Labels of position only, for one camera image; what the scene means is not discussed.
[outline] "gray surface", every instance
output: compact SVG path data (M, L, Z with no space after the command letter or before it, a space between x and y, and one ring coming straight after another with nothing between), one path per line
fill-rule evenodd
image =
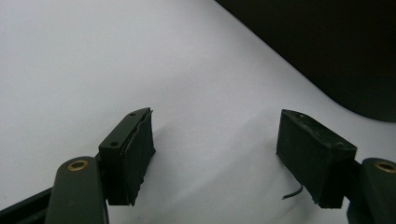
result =
M157 149L135 207L111 223L347 223L277 158L280 110L297 110L396 161L396 124L337 105L214 1L2 1L0 209L94 156L151 106Z

